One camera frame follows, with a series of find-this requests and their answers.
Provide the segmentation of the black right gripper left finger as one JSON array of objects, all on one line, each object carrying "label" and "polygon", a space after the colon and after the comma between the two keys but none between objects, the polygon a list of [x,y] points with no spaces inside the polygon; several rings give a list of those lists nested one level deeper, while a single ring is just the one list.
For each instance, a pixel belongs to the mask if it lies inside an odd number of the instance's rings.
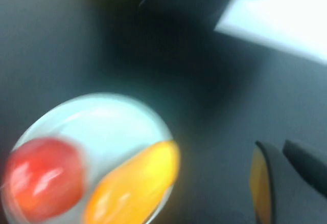
[{"label": "black right gripper left finger", "polygon": [[256,223],[282,223],[283,156],[275,146],[255,143],[255,218]]}]

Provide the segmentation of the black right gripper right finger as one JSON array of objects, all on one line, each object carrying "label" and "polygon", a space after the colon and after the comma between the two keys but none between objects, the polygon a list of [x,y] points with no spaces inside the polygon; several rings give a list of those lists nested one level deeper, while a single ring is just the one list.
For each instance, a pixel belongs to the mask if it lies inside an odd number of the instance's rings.
[{"label": "black right gripper right finger", "polygon": [[326,196],[326,153],[291,140],[285,141],[282,152],[305,182]]}]

